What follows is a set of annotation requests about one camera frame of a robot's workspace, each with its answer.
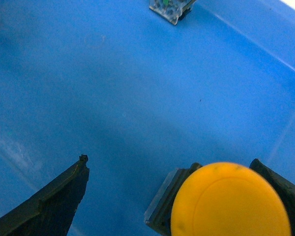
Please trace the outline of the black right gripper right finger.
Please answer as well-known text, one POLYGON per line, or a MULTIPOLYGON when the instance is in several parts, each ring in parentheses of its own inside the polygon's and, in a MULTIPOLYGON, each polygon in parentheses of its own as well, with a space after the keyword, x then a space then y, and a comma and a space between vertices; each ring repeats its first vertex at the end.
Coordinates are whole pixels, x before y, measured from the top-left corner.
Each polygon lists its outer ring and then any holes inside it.
POLYGON ((259 159, 254 159, 250 169, 260 174, 277 192, 287 211, 292 235, 295 236, 295 185, 264 165, 259 159))

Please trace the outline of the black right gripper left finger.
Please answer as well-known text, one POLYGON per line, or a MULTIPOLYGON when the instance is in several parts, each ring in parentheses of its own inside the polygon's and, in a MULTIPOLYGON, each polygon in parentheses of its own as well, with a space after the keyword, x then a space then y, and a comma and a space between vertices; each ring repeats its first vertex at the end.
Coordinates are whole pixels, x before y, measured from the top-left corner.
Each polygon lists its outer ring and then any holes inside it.
POLYGON ((88 156, 0 218, 0 236, 65 236, 89 180, 88 156))

